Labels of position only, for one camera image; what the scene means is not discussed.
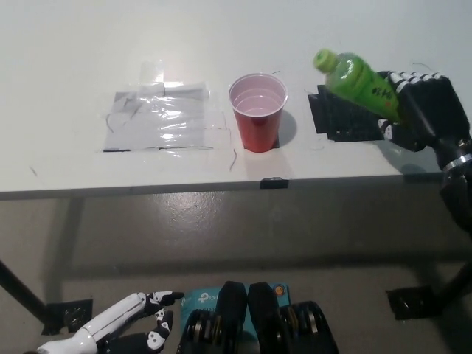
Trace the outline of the black right hand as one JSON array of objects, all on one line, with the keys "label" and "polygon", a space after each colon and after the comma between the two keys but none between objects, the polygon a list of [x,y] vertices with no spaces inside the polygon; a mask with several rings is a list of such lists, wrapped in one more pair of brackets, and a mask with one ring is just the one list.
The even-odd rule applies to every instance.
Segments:
[{"label": "black right hand", "polygon": [[430,147],[446,172],[471,160],[470,123],[448,77],[382,72],[398,99],[400,121],[378,120],[384,138],[418,152]]}]

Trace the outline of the white and black left hand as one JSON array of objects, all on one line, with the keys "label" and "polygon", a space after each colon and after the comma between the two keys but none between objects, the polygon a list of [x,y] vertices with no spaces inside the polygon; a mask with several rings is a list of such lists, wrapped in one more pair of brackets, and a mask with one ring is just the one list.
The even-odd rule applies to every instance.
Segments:
[{"label": "white and black left hand", "polygon": [[152,353],[160,353],[164,349],[173,324],[173,312],[165,308],[183,297],[184,294],[178,291],[133,293],[85,323],[73,336],[49,341],[35,351],[36,353],[99,353],[106,344],[116,339],[135,321],[155,316],[156,327],[145,335],[144,345]]}]

